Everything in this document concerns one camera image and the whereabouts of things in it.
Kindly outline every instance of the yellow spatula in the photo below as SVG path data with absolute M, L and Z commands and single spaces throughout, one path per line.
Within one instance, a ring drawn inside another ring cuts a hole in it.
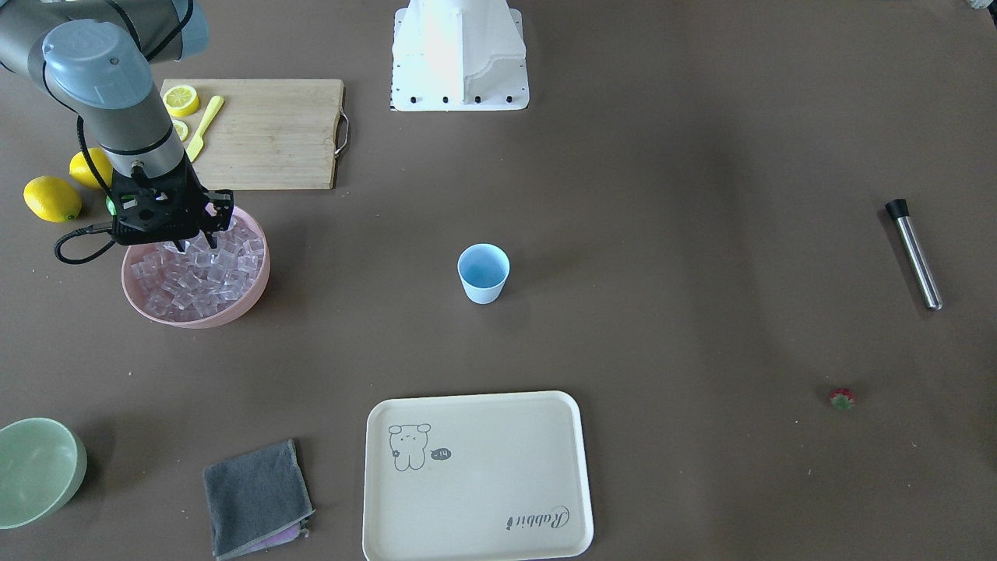
M 207 131 L 208 125 L 214 120 L 214 116 L 221 110 L 221 104 L 223 103 L 225 103 L 225 99 L 221 96 L 213 96 L 211 97 L 211 101 L 207 102 L 207 109 L 204 110 L 204 116 L 200 118 L 200 125 L 197 125 L 197 131 L 194 132 L 193 138 L 190 139 L 190 144 L 187 145 L 187 157 L 192 162 L 197 159 L 197 155 L 204 148 L 204 132 Z

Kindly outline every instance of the green bowl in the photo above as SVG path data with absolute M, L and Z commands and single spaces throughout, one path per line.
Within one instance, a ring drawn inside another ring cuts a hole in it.
M 47 418 L 0 429 L 0 530 L 59 510 L 87 472 L 87 450 L 70 429 Z

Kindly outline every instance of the pink bowl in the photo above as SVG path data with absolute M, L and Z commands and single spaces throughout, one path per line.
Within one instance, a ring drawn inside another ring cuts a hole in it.
M 217 327 L 225 323 L 236 319 L 237 317 L 243 315 L 254 304 L 259 300 L 259 297 L 263 295 L 263 289 L 266 288 L 266 282 L 270 279 L 270 246 L 266 242 L 266 236 L 263 234 L 263 229 L 259 226 L 259 223 L 255 221 L 250 215 L 248 215 L 243 209 L 235 207 L 232 209 L 232 216 L 239 219 L 239 221 L 245 225 L 247 228 L 256 233 L 261 240 L 263 240 L 263 263 L 260 265 L 259 275 L 256 276 L 256 280 L 253 282 L 249 290 L 242 295 L 242 298 L 236 300 L 226 309 L 205 317 L 203 319 L 195 319 L 194 321 L 169 321 L 168 319 L 162 319 L 161 317 L 155 317 L 150 315 L 144 309 L 142 309 L 141 301 L 145 300 L 145 292 L 142 290 L 142 283 L 133 279 L 132 265 L 140 262 L 146 254 L 150 254 L 155 250 L 155 245 L 144 244 L 141 246 L 129 246 L 125 251 L 125 260 L 122 263 L 122 287 L 125 289 L 125 297 L 128 299 L 128 303 L 140 314 L 145 317 L 155 321 L 156 323 L 164 323 L 166 325 L 173 325 L 176 327 L 186 327 L 188 329 L 204 329 L 206 327 Z

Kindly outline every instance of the lemon slice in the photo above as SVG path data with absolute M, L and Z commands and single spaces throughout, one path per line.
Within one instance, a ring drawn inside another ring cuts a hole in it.
M 67 222 L 80 215 L 83 199 L 66 180 L 52 176 L 35 178 L 24 186 L 24 202 L 38 218 Z
M 183 121 L 178 121 L 173 119 L 173 129 L 176 131 L 176 135 L 180 137 L 180 141 L 186 140 L 188 134 L 190 134 L 190 127 L 186 125 Z
M 166 112 L 174 117 L 192 115 L 200 107 L 197 90 L 187 84 L 180 84 L 166 90 L 166 93 L 163 94 L 163 101 L 166 102 Z

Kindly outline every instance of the wooden cutting board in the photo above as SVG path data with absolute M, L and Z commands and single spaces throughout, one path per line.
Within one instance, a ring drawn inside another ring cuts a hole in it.
M 194 162 L 208 189 L 332 189 L 342 80 L 163 80 L 197 89 L 200 108 L 184 121 L 193 138 L 211 96 L 225 103 Z

